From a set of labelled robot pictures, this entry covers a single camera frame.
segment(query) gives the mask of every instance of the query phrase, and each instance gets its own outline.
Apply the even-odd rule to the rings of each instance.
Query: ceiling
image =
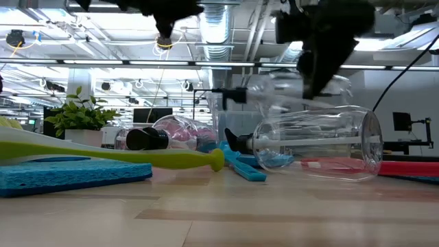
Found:
[[[413,16],[407,15],[406,19],[395,17],[396,12],[404,6],[405,12],[419,8],[433,9],[436,0],[404,0],[404,1],[380,1],[371,0],[377,7],[387,8],[386,14],[377,14],[377,24],[374,33],[399,36],[406,32],[409,25],[406,21],[413,20]],[[260,24],[262,15],[255,20],[254,10],[260,1],[242,1],[239,5],[229,5],[232,9],[232,38],[230,44],[233,46],[231,60],[242,61],[246,45],[251,34],[252,22],[259,21],[257,32],[263,32],[260,45],[255,53],[255,60],[262,58],[275,58],[281,55],[288,45],[277,45],[275,41],[274,24],[270,21],[265,27]],[[280,9],[280,1],[269,1],[273,10]],[[200,33],[199,19],[196,16],[178,21],[174,27],[171,39],[174,42],[172,49],[166,54],[158,54],[156,49],[156,37],[158,32],[155,28],[155,20],[152,17],[144,17],[141,14],[124,14],[118,10],[113,13],[102,12],[74,12],[68,13],[60,8],[39,8],[18,9],[13,8],[14,0],[7,0],[0,3],[0,37],[5,37],[10,30],[23,30],[25,37],[24,47],[14,53],[14,48],[9,47],[4,38],[0,38],[0,57],[9,58],[50,58],[50,59],[99,59],[99,60],[204,60],[202,36]],[[40,35],[36,40],[35,33]],[[361,51],[355,51],[349,58],[349,64],[393,64],[407,65],[419,54],[417,49],[404,51],[369,51],[371,43],[363,43]],[[428,62],[428,57],[421,60],[421,63]],[[133,96],[151,95],[155,92],[159,96],[167,95],[169,100],[158,99],[155,106],[191,106],[192,93],[183,89],[184,81],[192,82],[195,89],[208,89],[209,73],[207,70],[198,69],[124,69],[124,68],[94,68],[91,69],[93,78],[96,81],[95,94],[116,95],[124,94],[123,91],[103,91],[101,84],[109,82],[118,83],[123,88],[129,89]],[[241,70],[233,70],[233,73],[240,74]],[[42,85],[44,80],[55,82],[67,87],[69,68],[67,67],[33,67],[24,64],[7,64],[1,70],[5,78],[4,87],[11,93],[24,94],[52,94]],[[26,100],[3,99],[3,107],[17,107],[22,104],[28,108],[27,101],[33,105],[56,106],[64,101],[63,97],[49,98],[27,98]],[[125,107],[129,109],[132,104],[128,99],[108,99],[109,107]],[[151,105],[151,99],[146,99],[144,106]],[[200,107],[207,107],[207,102],[201,102]]]

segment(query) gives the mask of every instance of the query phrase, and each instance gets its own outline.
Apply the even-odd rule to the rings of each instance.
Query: green plant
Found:
[[[121,116],[115,110],[102,110],[103,106],[97,105],[97,103],[106,103],[106,100],[96,100],[93,96],[90,96],[90,99],[81,99],[81,92],[82,87],[80,86],[76,89],[75,95],[67,95],[67,98],[76,100],[63,104],[59,108],[51,109],[51,111],[59,113],[55,117],[44,119],[54,124],[55,129],[57,129],[57,137],[65,130],[100,130],[108,121]]]

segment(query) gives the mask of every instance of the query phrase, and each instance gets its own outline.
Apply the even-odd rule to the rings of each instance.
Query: green plastic spatula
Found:
[[[40,155],[74,155],[107,158],[131,163],[151,163],[165,169],[187,169],[210,165],[214,171],[224,166],[220,149],[211,154],[193,150],[125,151],[94,148],[62,141],[41,134],[0,127],[0,165],[13,165]]]

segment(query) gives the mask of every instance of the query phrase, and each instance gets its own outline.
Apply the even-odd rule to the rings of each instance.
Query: blue sponge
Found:
[[[27,162],[0,166],[0,196],[28,196],[70,189],[142,181],[151,164],[121,161]]]

